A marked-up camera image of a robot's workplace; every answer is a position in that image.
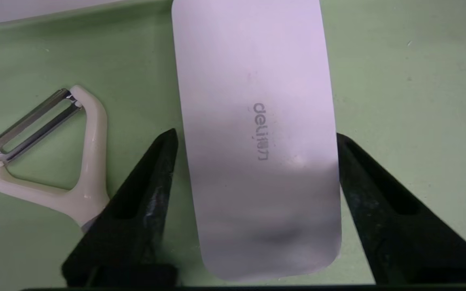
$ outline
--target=metal plate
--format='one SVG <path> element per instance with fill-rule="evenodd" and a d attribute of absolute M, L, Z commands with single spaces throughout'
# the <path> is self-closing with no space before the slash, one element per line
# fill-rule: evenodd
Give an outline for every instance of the metal plate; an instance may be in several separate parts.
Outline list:
<path fill-rule="evenodd" d="M 202 259 L 226 280 L 318 271 L 341 243 L 335 119 L 317 0 L 175 0 Z"/>

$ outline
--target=green table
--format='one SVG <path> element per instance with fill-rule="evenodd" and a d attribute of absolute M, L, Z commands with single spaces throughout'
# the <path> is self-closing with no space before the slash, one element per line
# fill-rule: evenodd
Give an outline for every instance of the green table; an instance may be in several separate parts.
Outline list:
<path fill-rule="evenodd" d="M 338 132 L 360 143 L 466 238 L 466 0 L 324 0 Z M 115 193 L 161 132 L 178 130 L 163 252 L 185 285 L 233 285 L 200 258 L 184 149 L 170 1 L 132 1 L 0 24 L 0 132 L 61 87 L 80 84 L 109 116 Z M 11 165 L 21 178 L 74 186 L 78 114 Z M 340 257 L 322 272 L 257 284 L 371 283 L 343 201 Z M 82 234 L 63 214 L 0 193 L 0 290 L 62 286 Z"/>

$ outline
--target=vegetable peeler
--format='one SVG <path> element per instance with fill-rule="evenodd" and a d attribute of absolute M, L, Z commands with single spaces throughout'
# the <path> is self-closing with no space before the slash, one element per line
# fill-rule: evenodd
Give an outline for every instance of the vegetable peeler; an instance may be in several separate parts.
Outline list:
<path fill-rule="evenodd" d="M 32 125 L 61 101 L 70 106 L 9 151 L 3 149 L 13 138 Z M 87 115 L 82 169 L 76 186 L 65 190 L 13 177 L 6 166 L 50 134 L 79 111 Z M 44 102 L 0 134 L 0 192 L 67 214 L 87 231 L 94 218 L 109 202 L 106 190 L 107 115 L 95 96 L 79 85 L 57 90 Z"/>

